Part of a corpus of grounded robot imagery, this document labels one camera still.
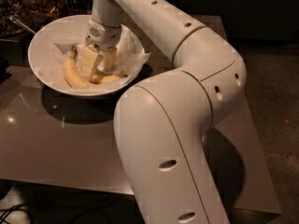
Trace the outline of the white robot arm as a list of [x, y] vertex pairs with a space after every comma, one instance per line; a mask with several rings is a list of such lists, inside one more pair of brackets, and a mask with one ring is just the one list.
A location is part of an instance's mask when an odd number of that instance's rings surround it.
[[202, 147], [203, 135], [232, 112], [246, 67], [238, 52], [164, 0], [93, 0], [89, 33], [114, 45], [127, 14], [173, 64], [119, 99], [114, 134], [146, 224], [230, 224]]

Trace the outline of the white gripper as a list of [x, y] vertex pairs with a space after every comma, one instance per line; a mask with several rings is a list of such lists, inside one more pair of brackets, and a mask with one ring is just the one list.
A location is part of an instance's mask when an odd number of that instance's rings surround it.
[[99, 64], [102, 72], [112, 71], [117, 54], [115, 47], [121, 39], [121, 32], [121, 27], [109, 27], [89, 19], [87, 37], [101, 51], [99, 52], [93, 45], [84, 48], [80, 60], [80, 71], [85, 79], [89, 81], [93, 79]]

